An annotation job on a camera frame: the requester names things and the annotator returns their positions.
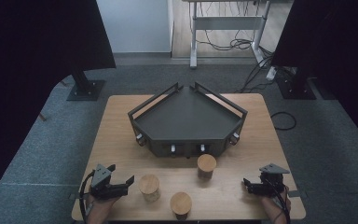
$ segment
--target wooden tabletop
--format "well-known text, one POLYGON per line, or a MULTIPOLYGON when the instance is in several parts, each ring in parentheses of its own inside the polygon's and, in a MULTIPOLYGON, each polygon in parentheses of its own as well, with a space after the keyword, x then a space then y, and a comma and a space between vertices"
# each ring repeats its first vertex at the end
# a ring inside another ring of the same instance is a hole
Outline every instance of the wooden tabletop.
MULTIPOLYGON (((129 195, 114 204, 109 220, 176 220, 170 199, 177 192, 185 192, 191 197, 191 213, 187 220, 267 219, 257 197, 247 192, 242 180, 246 178, 252 183, 260 183, 259 168, 270 163, 289 171, 290 167, 262 95, 243 93, 223 96, 246 109, 248 115, 240 141, 216 158, 213 177, 208 181, 198 178, 197 157, 157 158, 147 147, 136 143, 127 113, 151 95, 116 95, 109 98, 84 178, 98 163, 106 167, 116 165, 111 184, 122 184, 135 175, 129 195), (138 188, 144 175, 155 175, 159 180, 160 197, 153 203, 148 203, 138 188)), ((283 182, 290 190, 296 190, 291 174, 283 175, 283 182)), ((306 212, 301 199, 290 200, 291 218, 304 218, 306 212)), ((78 202, 74 205, 72 218, 82 219, 78 202)))

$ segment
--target gray carpet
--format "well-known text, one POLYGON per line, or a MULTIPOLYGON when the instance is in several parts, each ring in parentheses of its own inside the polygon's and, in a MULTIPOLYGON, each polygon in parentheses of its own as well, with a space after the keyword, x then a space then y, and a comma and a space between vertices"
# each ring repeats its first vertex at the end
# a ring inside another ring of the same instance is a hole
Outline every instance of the gray carpet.
MULTIPOLYGON (((72 223, 71 211, 82 181, 107 99, 115 94, 158 93, 175 82, 198 81, 217 92, 235 92, 254 64, 121 65, 88 71, 103 79, 98 101, 70 102, 74 86, 68 77, 52 90, 42 114, 0 181, 0 223, 72 223)), ((250 83, 267 83, 262 70, 250 83)), ((260 92, 270 114, 291 113, 297 121, 290 131, 277 131, 303 197, 307 216, 293 223, 358 223, 358 129, 338 101, 284 100, 277 84, 260 92)), ((287 128, 285 115, 274 125, 287 128)))

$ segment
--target wooden block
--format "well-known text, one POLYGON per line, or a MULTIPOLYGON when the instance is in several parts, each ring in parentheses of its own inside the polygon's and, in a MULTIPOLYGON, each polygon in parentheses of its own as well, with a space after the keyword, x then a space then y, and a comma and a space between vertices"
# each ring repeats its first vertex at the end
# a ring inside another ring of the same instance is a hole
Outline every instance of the wooden block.
POLYGON ((199 178, 211 179, 213 170, 216 168, 216 159, 209 154, 203 154, 197 160, 197 165, 199 167, 199 178))
POLYGON ((177 192, 171 197, 171 209, 178 220, 186 220, 191 204, 190 196, 184 192, 177 192))
POLYGON ((139 182, 139 190, 144 195, 145 200, 152 203, 160 196, 159 181, 155 175, 144 175, 139 182))

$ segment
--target human arm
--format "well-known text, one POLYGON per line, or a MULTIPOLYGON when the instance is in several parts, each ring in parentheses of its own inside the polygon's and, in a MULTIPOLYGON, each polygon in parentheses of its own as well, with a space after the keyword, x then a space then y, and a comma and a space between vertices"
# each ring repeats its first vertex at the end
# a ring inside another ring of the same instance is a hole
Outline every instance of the human arm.
POLYGON ((88 224, 102 224, 106 221, 109 213, 112 209, 113 204, 120 199, 120 197, 112 198, 108 200, 96 200, 92 195, 89 195, 86 200, 89 215, 87 216, 88 224))
MULTIPOLYGON (((285 188, 284 191, 281 193, 281 197, 286 203, 287 210, 290 212, 291 209, 291 202, 287 197, 287 190, 285 188)), ((263 205, 264 210, 267 213, 269 220, 273 224, 286 224, 286 216, 283 212, 283 209, 280 208, 270 197, 259 196, 260 202, 263 205)))

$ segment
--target cable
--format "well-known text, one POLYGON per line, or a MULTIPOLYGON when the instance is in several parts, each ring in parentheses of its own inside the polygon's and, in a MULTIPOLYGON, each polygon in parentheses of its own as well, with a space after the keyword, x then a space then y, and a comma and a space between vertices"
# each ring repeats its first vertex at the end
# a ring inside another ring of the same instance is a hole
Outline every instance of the cable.
POLYGON ((269 83, 260 83, 258 85, 253 86, 252 88, 245 89, 244 91, 248 91, 246 93, 251 93, 253 90, 264 90, 267 86, 270 86, 270 85, 272 85, 274 83, 275 83, 275 81, 271 81, 269 83))
POLYGON ((291 118, 293 119, 293 121, 294 121, 294 124, 293 124, 293 126, 290 127, 290 128, 278 128, 278 127, 275 127, 275 126, 274 126, 275 130, 279 130, 279 131, 289 131, 289 130, 294 129, 294 128, 297 126, 297 120, 296 120, 295 116, 291 115, 291 114, 288 113, 288 112, 285 112, 285 111, 277 112, 277 113, 271 115, 270 117, 273 118, 273 117, 275 117, 275 116, 277 116, 277 115, 280 115, 280 114, 285 114, 285 115, 288 115, 289 117, 291 117, 291 118))
POLYGON ((265 48, 263 48, 261 46, 258 46, 258 47, 261 49, 261 51, 263 51, 265 56, 271 56, 271 55, 273 55, 275 53, 275 51, 271 52, 271 51, 269 51, 269 50, 267 50, 267 49, 265 49, 265 48))
POLYGON ((95 174, 95 170, 92 170, 92 172, 87 175, 87 177, 84 179, 81 185, 80 192, 79 192, 80 212, 81 212, 81 216, 83 217, 83 221, 86 224, 87 224, 87 219, 86 219, 86 208, 84 206, 84 195, 85 195, 84 189, 86 188, 87 181, 89 180, 90 177, 94 176, 94 174, 95 174))
POLYGON ((275 194, 276 196, 278 197, 278 200, 279 202, 281 203, 281 206, 282 206, 282 210, 284 212, 284 215, 286 216, 286 223, 287 224, 290 224, 290 211, 289 209, 287 209, 287 205, 286 205, 286 199, 287 199, 287 195, 286 195, 286 198, 285 200, 283 200, 280 192, 278 192, 276 189, 275 189, 275 186, 269 182, 267 179, 266 179, 266 182, 271 186, 271 188, 275 191, 275 194))
POLYGON ((242 87, 239 91, 235 91, 235 92, 243 93, 243 92, 246 90, 246 86, 247 86, 247 85, 255 78, 255 76, 261 71, 260 64, 261 64, 261 63, 266 64, 269 60, 271 60, 271 58, 272 58, 272 57, 267 57, 267 58, 261 60, 260 63, 258 63, 258 64, 254 67, 254 69, 251 71, 251 73, 249 74, 249 76, 246 78, 246 81, 245 81, 245 83, 243 84, 243 87, 242 87), (253 77, 251 78, 252 73, 254 72, 254 70, 255 70, 257 67, 259 68, 259 70, 258 70, 258 71, 253 75, 253 77))
MULTIPOLYGON (((248 4, 246 5, 246 10, 244 11, 244 15, 246 15, 246 12, 248 10, 248 4)), ((207 13, 211 7, 212 3, 208 6, 208 9, 207 9, 207 13)), ((188 3, 188 17, 189 17, 189 23, 190 23, 190 32, 193 33, 193 27, 192 27, 192 19, 191 19, 191 11, 190 11, 190 8, 191 8, 191 5, 190 3, 188 3)), ((202 3, 200 3, 200 13, 201 13, 201 16, 203 16, 203 9, 202 9, 202 3)), ((199 41, 199 40, 196 40, 197 43, 200 43, 200 44, 208 44, 210 46, 212 46, 214 49, 217 49, 217 50, 231 50, 231 49, 249 49, 251 46, 252 46, 252 43, 253 41, 252 40, 247 40, 247 39, 238 39, 237 38, 237 35, 238 33, 240 32, 240 30, 235 34, 235 37, 233 40, 230 41, 230 44, 229 46, 218 46, 218 45, 215 45, 214 43, 212 43, 211 39, 209 38, 208 36, 208 33, 210 33, 211 31, 207 31, 205 30, 205 35, 206 35, 206 38, 208 39, 208 41, 199 41)))

